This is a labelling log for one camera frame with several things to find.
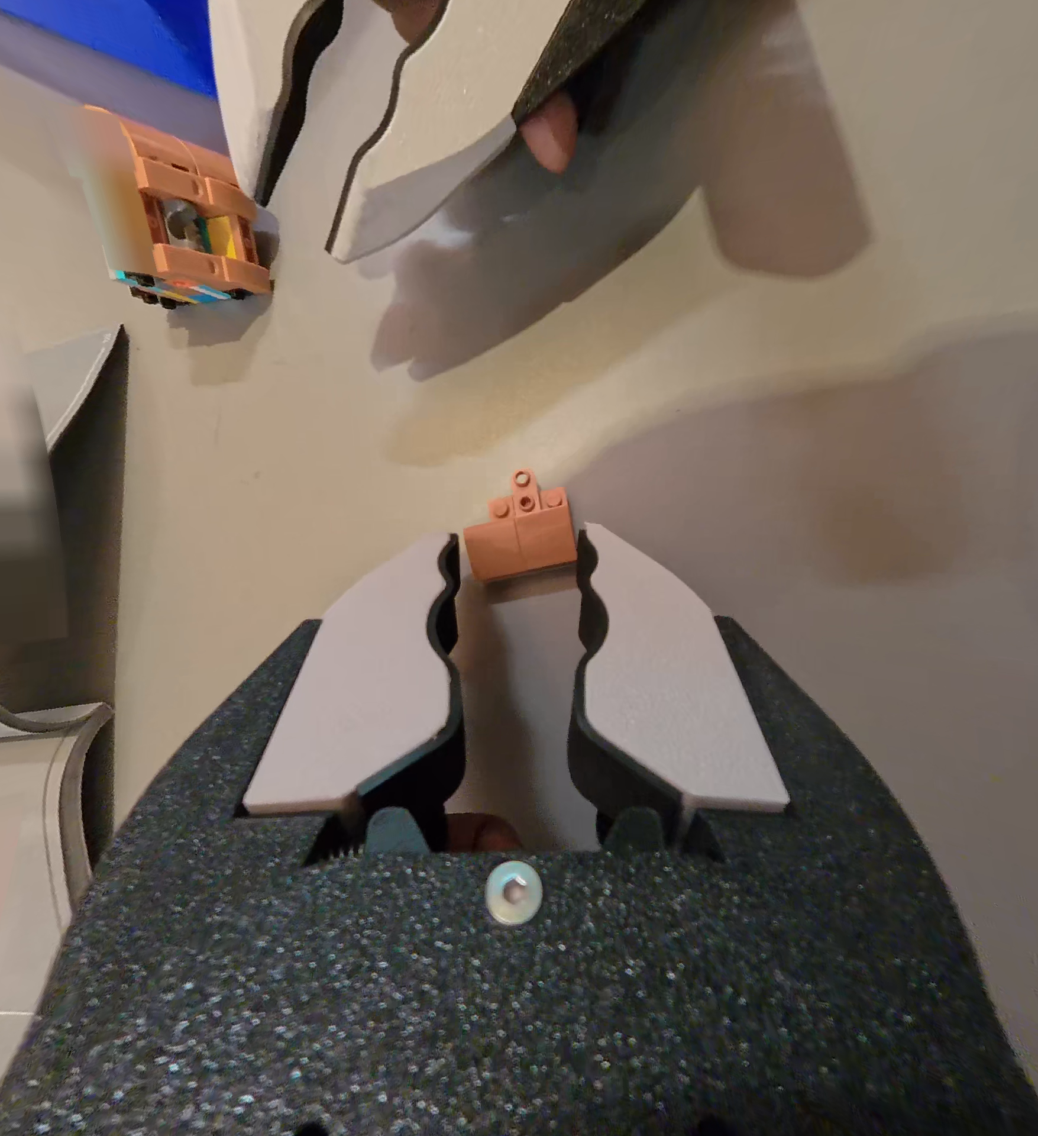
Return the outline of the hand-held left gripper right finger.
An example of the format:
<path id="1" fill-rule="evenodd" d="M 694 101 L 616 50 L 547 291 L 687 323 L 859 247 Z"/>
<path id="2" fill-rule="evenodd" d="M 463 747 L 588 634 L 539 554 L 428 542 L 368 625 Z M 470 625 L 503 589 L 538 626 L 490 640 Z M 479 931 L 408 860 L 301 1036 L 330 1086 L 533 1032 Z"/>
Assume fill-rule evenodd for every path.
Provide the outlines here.
<path id="1" fill-rule="evenodd" d="M 603 525 L 579 534 L 572 782 L 600 815 L 790 802 L 710 605 Z"/>

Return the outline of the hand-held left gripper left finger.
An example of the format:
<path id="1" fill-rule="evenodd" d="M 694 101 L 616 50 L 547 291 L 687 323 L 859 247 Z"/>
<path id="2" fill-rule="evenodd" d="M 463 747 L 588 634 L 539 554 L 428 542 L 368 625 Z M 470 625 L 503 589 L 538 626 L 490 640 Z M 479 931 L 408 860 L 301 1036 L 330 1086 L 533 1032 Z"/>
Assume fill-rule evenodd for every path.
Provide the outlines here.
<path id="1" fill-rule="evenodd" d="M 453 757 L 434 793 L 462 779 L 463 708 L 451 659 L 460 550 L 430 532 L 329 605 L 248 783 L 251 816 L 380 808 L 403 799 L 396 778 Z"/>

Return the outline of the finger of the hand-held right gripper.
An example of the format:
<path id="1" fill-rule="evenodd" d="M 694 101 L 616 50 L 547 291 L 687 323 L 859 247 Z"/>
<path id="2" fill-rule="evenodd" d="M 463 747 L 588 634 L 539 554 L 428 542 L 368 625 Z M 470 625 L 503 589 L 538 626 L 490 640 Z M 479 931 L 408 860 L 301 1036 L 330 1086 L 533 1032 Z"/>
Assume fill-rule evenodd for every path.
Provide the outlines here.
<path id="1" fill-rule="evenodd" d="M 341 1 L 210 1 L 216 97 L 238 186 L 268 206 L 305 122 L 313 65 Z"/>
<path id="2" fill-rule="evenodd" d="M 351 45 L 376 87 L 372 133 L 341 187 L 327 251 L 355 264 L 418 229 L 483 170 L 518 130 L 514 107 L 560 27 L 564 1 L 441 2 L 432 25 L 394 60 Z"/>

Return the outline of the orange toy brick assembly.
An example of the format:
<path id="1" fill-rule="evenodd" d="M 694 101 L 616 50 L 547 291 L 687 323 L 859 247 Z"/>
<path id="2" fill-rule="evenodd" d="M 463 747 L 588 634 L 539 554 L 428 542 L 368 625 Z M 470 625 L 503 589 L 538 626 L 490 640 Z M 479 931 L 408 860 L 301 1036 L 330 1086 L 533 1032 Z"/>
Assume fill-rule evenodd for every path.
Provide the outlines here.
<path id="1" fill-rule="evenodd" d="M 509 495 L 489 501 L 488 519 L 486 521 L 500 516 L 505 517 L 507 515 L 512 515 L 516 519 L 521 512 L 526 513 L 556 504 L 568 504 L 567 491 L 564 488 L 542 490 L 535 474 L 528 468 L 520 468 L 512 474 Z M 529 574 L 531 573 L 520 574 L 514 577 Z"/>

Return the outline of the grey desk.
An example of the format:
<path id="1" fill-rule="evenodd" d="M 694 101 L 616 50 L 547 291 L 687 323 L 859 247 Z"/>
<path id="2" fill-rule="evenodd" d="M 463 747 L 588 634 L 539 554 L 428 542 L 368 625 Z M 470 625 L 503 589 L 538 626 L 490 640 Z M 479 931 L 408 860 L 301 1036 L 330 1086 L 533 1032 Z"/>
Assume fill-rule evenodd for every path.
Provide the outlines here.
<path id="1" fill-rule="evenodd" d="M 50 130 L 206 100 L 0 15 L 0 337 L 128 336 L 79 486 L 122 552 L 102 846 L 300 619 L 519 463 L 736 617 L 931 847 L 1038 1089 L 1038 2 L 673 2 L 583 168 L 510 154 L 324 252 L 371 82 L 323 58 L 267 304 L 104 276 Z"/>

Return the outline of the person's right hand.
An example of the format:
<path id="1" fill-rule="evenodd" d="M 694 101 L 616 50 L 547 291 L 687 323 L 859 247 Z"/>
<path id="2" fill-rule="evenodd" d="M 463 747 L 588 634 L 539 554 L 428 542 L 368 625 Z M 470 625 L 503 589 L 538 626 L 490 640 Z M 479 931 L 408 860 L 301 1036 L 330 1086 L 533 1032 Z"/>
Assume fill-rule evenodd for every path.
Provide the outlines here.
<path id="1" fill-rule="evenodd" d="M 574 98 L 567 90 L 555 91 L 518 123 L 518 132 L 542 169 L 563 174 L 577 151 L 579 137 L 579 112 Z"/>

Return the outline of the blue plastic bin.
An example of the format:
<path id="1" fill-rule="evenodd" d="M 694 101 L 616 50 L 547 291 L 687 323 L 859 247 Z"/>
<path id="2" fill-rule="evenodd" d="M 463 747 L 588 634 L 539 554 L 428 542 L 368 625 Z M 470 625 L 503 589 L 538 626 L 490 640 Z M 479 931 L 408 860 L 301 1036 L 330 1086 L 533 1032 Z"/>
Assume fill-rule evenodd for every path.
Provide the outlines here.
<path id="1" fill-rule="evenodd" d="M 0 1 L 0 12 L 216 99 L 206 1 Z"/>

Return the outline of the brown toy brick model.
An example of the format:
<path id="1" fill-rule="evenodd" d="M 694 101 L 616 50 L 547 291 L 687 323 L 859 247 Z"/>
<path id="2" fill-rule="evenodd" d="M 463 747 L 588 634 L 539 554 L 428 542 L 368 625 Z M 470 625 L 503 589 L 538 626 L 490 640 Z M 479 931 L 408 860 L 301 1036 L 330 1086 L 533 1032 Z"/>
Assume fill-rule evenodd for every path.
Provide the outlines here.
<path id="1" fill-rule="evenodd" d="M 226 156 L 100 106 L 79 106 L 70 137 L 106 270 L 131 296 L 176 310 L 271 292 L 258 207 Z"/>

